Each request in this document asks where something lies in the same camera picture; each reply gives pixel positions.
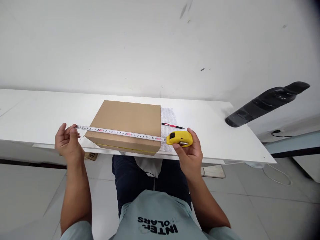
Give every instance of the finger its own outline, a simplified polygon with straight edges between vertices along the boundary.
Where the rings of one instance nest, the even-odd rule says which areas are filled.
[[[78,132],[77,129],[72,128],[70,130],[70,140],[69,140],[69,144],[71,147],[76,147],[79,144],[78,142]]]
[[[74,127],[76,127],[76,124],[72,124],[70,127],[68,127],[65,131],[64,131],[64,139],[68,139],[69,138],[69,134],[70,134],[70,130]]]
[[[185,161],[188,158],[187,154],[184,152],[184,150],[182,149],[182,147],[179,144],[174,143],[172,146],[173,146],[174,150],[176,151],[180,161]]]
[[[187,128],[187,131],[192,136],[192,140],[193,140],[192,146],[193,146],[193,148],[196,149],[196,150],[201,150],[200,140],[199,140],[197,134],[191,128]]]
[[[64,129],[66,128],[67,124],[66,123],[63,123],[58,131],[57,131],[57,134],[56,134],[56,137],[55,137],[55,144],[58,144],[59,142],[61,142],[63,139],[64,139]]]

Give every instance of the cardboard box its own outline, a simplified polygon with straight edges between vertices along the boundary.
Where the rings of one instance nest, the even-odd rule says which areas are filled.
[[[85,159],[89,159],[89,160],[92,160],[92,161],[95,161],[97,160],[97,157],[98,157],[98,153],[85,153],[84,154],[84,158]]]
[[[159,105],[104,101],[90,127],[161,136]],[[128,136],[87,131],[85,137],[101,148],[155,155],[161,143]]]

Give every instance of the right hand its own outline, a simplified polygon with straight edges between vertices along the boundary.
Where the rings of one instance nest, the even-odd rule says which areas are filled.
[[[173,148],[180,159],[180,167],[188,180],[194,177],[201,177],[201,162],[203,154],[201,151],[200,141],[197,134],[188,128],[187,131],[191,134],[193,144],[189,147],[181,147],[174,143]]]

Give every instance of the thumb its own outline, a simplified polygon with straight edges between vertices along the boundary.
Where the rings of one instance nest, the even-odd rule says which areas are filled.
[[[178,154],[178,157],[180,160],[183,161],[186,158],[188,158],[187,154],[184,152],[184,150],[182,149],[182,147],[179,144],[174,143],[172,146],[173,146],[174,150],[176,151],[176,153]]]
[[[76,146],[78,144],[78,131],[75,128],[70,130],[70,141],[69,145]]]

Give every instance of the tape measure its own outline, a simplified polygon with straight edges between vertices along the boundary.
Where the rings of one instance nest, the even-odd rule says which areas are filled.
[[[182,147],[188,147],[193,143],[192,136],[187,131],[175,131],[170,133],[170,135],[167,136],[166,138],[162,138],[162,137],[151,136],[151,135],[140,134],[140,133],[125,132],[125,131],[118,131],[118,130],[105,129],[105,128],[86,127],[86,126],[79,126],[79,125],[77,125],[75,128],[80,130],[92,131],[92,132],[101,132],[101,133],[109,133],[109,134],[120,135],[120,136],[148,139],[152,141],[164,142],[168,145],[178,143]]]
[[[85,126],[78,126],[78,125],[75,128],[81,129],[81,130],[93,131],[93,132],[110,133],[110,134],[120,135],[120,136],[150,139],[150,140],[158,141],[158,142],[165,142],[165,143],[167,142],[166,138],[161,138],[161,137],[151,136],[151,135],[146,135],[146,134],[118,131],[118,130],[105,129],[105,128],[85,127]]]

